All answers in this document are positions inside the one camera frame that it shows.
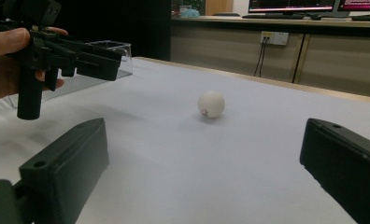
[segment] white tabletop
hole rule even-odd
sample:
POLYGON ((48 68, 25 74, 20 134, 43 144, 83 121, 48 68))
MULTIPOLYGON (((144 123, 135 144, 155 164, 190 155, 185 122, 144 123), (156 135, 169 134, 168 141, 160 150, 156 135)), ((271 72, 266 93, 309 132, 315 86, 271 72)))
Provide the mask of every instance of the white tabletop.
POLYGON ((0 178, 83 121, 104 118, 110 164, 77 223, 355 223, 299 163, 308 118, 370 139, 370 103, 134 59, 134 74, 17 119, 0 100, 0 178), (197 108, 223 94, 218 119, 197 108))

